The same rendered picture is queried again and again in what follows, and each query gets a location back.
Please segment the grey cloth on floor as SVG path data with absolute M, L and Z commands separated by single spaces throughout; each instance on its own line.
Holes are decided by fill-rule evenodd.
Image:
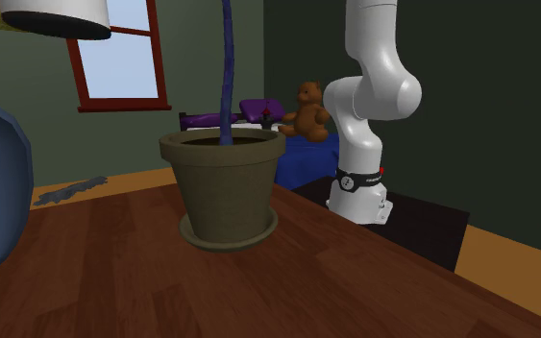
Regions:
M 47 205 L 49 203 L 58 204 L 61 201 L 70 199 L 78 192 L 87 191 L 97 185 L 102 185 L 107 182 L 107 177 L 99 176 L 87 181 L 73 183 L 59 190 L 50 191 L 39 195 L 38 200 L 34 202 L 34 206 Z

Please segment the bed with blue cover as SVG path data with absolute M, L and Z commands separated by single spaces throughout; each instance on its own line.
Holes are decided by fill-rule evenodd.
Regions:
M 269 198 L 274 183 L 291 190 L 335 176 L 337 135 L 320 143 L 285 136 L 275 124 L 284 116 L 275 99 L 246 99 L 239 108 L 250 129 L 234 113 L 181 113 L 181 131 L 160 139 L 161 157 L 171 164 L 184 197 L 209 192 Z

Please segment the red framed window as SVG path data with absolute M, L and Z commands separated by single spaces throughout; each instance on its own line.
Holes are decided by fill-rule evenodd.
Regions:
M 111 37 L 69 39 L 78 111 L 171 110 L 167 102 L 156 0 L 106 0 Z

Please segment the brown teddy bear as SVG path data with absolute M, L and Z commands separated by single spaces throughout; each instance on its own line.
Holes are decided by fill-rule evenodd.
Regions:
M 330 119 L 330 115 L 321 106 L 322 100 L 319 81 L 302 83 L 297 94 L 298 110 L 287 113 L 282 118 L 283 122 L 291 122 L 291 125 L 279 126 L 279 132 L 287 137 L 301 135 L 309 142 L 325 141 L 329 136 L 325 123 Z

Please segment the olive plant pot with stem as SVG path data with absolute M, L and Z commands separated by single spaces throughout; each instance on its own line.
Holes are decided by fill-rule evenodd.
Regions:
M 221 0 L 224 71 L 217 129 L 171 133 L 160 139 L 160 155 L 171 164 L 186 209 L 181 236 L 208 252 L 241 251 L 276 228 L 270 207 L 285 137 L 272 130 L 232 126 L 234 33 L 231 0 Z

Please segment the black robot stand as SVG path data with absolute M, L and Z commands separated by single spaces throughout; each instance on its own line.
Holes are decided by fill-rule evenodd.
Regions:
M 449 271 L 454 271 L 461 251 L 470 213 L 464 210 L 422 201 L 395 192 L 387 194 L 394 204 L 384 225 L 350 225 L 346 242 L 358 238 L 360 247 L 369 251 L 367 239 L 375 233 Z

